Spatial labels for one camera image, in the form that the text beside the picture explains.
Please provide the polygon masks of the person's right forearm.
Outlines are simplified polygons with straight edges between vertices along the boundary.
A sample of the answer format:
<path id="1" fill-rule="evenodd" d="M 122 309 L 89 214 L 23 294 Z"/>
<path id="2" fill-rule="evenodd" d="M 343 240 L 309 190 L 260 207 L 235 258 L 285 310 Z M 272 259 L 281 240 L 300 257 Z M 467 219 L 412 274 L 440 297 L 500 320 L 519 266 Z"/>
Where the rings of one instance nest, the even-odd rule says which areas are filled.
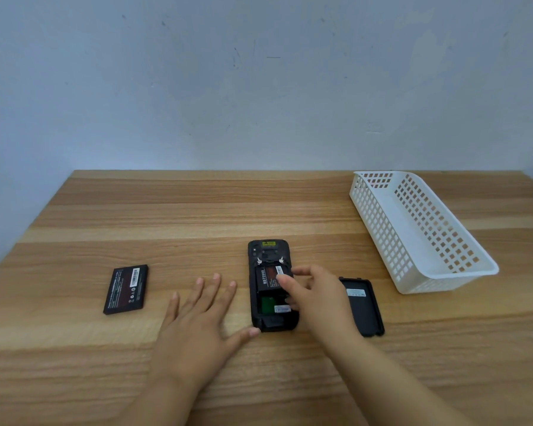
<path id="1" fill-rule="evenodd" d="M 360 334 L 319 340 L 370 426 L 474 425 Z"/>

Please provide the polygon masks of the black handheld scanner device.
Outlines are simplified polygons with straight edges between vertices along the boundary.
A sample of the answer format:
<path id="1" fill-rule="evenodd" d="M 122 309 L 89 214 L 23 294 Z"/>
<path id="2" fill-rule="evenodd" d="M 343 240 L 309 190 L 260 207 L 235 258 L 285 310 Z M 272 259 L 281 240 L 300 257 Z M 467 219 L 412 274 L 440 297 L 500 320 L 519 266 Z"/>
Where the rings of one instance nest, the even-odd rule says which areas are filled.
<path id="1" fill-rule="evenodd" d="M 290 248 L 282 239 L 253 240 L 248 244 L 249 299 L 251 321 L 261 332 L 294 330 L 299 322 L 299 312 L 285 303 L 289 296 L 283 288 L 270 293 L 256 290 L 255 268 L 260 264 L 285 264 L 291 271 Z"/>

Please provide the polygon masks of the black battery with red label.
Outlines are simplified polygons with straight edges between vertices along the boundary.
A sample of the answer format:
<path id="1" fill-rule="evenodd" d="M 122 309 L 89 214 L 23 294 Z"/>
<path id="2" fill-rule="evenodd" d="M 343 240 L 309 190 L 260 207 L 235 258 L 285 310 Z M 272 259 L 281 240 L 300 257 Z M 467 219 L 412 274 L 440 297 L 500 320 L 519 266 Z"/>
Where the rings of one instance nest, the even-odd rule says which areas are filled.
<path id="1" fill-rule="evenodd" d="M 270 293 L 282 289 L 277 276 L 293 276 L 290 269 L 285 264 L 260 264 L 255 268 L 256 290 L 258 293 Z"/>
<path id="2" fill-rule="evenodd" d="M 103 313 L 113 315 L 143 309 L 148 273 L 147 264 L 115 268 Z"/>

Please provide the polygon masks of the person's left forearm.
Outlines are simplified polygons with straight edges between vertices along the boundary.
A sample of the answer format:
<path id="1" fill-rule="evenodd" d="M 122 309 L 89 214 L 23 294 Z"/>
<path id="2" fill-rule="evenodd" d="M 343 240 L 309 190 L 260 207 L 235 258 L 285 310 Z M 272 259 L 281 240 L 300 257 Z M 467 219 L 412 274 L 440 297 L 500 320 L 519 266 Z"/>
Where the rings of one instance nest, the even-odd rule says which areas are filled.
<path id="1" fill-rule="evenodd" d="M 201 389 L 172 376 L 150 381 L 107 426 L 185 426 Z"/>

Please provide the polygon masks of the person's left hand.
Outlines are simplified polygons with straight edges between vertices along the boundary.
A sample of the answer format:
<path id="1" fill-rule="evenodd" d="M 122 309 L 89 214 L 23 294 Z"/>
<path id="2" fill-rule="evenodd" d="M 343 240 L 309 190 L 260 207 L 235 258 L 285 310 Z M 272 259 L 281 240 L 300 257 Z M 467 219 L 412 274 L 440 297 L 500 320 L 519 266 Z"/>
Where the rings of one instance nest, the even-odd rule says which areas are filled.
<path id="1" fill-rule="evenodd" d="M 160 327 L 148 374 L 148 382 L 177 377 L 198 383 L 202 389 L 219 373 L 231 357 L 222 353 L 223 322 L 234 300 L 237 283 L 220 288 L 213 305 L 198 314 L 201 280 L 198 278 L 185 301 L 179 301 L 178 315 L 167 328 Z"/>

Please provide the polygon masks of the white plastic mesh basket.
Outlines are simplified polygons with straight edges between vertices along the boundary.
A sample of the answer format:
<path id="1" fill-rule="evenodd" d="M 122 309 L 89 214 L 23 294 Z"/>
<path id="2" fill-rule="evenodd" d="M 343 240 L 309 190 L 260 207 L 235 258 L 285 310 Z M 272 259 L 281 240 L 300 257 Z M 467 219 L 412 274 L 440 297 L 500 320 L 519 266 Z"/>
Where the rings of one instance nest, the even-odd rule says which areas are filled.
<path id="1" fill-rule="evenodd" d="M 452 291 L 499 267 L 436 193 L 407 171 L 355 171 L 349 196 L 401 294 Z"/>

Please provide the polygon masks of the person's right hand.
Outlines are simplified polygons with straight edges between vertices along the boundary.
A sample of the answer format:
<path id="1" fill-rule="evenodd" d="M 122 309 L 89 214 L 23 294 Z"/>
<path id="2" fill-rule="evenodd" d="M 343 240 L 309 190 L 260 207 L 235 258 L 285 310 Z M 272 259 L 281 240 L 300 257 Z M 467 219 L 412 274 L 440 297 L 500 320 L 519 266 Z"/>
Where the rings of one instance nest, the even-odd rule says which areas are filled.
<path id="1" fill-rule="evenodd" d="M 279 275 L 279 284 L 299 302 L 299 318 L 325 349 L 360 336 L 346 288 L 337 276 L 317 264 L 295 266 L 291 272 L 293 277 Z"/>

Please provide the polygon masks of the black battery cover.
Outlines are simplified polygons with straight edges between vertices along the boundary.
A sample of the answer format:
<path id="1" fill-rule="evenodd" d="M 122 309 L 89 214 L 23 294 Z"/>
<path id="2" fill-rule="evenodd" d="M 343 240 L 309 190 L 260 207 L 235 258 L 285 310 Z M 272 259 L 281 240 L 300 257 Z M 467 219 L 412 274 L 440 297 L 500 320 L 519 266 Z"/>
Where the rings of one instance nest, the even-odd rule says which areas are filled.
<path id="1" fill-rule="evenodd" d="M 339 277 L 346 288 L 357 330 L 363 337 L 382 337 L 385 334 L 383 319 L 369 280 Z"/>

